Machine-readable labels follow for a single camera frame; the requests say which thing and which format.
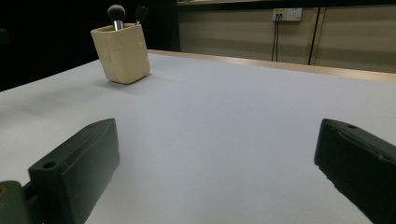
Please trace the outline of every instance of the brush handle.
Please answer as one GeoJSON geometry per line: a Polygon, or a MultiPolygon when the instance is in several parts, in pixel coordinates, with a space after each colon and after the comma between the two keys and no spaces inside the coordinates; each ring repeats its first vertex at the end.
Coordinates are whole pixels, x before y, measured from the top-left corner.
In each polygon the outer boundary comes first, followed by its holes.
{"type": "Polygon", "coordinates": [[[123,21],[113,21],[114,29],[116,31],[122,30],[123,28],[123,21]]]}

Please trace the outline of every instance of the screw hole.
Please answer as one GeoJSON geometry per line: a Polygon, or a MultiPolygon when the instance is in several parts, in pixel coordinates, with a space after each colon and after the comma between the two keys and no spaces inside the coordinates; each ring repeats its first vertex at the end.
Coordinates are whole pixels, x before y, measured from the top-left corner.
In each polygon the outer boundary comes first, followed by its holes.
{"type": "Polygon", "coordinates": [[[55,162],[50,161],[50,162],[47,162],[46,164],[44,164],[43,167],[44,167],[45,169],[49,169],[49,168],[54,167],[55,165],[56,165],[55,162]]]}

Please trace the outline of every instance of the electrical socket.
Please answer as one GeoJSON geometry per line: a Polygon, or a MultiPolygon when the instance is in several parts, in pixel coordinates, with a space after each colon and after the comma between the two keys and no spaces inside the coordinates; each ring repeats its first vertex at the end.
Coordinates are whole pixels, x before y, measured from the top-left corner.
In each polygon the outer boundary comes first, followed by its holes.
{"type": "Polygon", "coordinates": [[[286,21],[300,21],[303,9],[301,7],[288,8],[286,21]]]}
{"type": "Polygon", "coordinates": [[[280,15],[279,21],[285,21],[287,16],[287,8],[274,8],[273,21],[276,20],[276,15],[280,15]]]}
{"type": "Polygon", "coordinates": [[[276,15],[281,15],[279,21],[300,21],[303,9],[301,7],[292,8],[274,8],[273,21],[276,20],[276,15]]]}

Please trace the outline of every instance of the dark background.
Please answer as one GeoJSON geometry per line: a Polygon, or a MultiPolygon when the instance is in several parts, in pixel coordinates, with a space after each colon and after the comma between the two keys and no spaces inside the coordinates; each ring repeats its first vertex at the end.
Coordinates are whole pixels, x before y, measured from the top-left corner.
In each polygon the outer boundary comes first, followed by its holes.
{"type": "Polygon", "coordinates": [[[125,22],[135,22],[138,6],[147,7],[148,49],[180,51],[174,0],[7,1],[0,5],[0,28],[9,40],[0,44],[0,91],[97,60],[91,30],[111,24],[112,5],[125,8],[125,22]]]}

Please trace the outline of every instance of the black cable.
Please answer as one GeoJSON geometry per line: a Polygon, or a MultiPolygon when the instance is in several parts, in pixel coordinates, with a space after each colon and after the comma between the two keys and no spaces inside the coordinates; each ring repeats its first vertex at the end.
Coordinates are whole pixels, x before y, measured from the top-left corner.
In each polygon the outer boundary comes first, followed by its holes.
{"type": "Polygon", "coordinates": [[[276,42],[276,23],[277,23],[277,17],[278,16],[279,16],[278,14],[276,14],[276,16],[275,16],[274,42],[273,42],[273,53],[272,53],[272,56],[271,56],[271,62],[274,61],[274,50],[275,50],[275,42],[276,42]]]}
{"type": "Polygon", "coordinates": [[[279,22],[282,15],[279,15],[276,23],[276,61],[277,61],[277,43],[279,42],[279,22]]]}

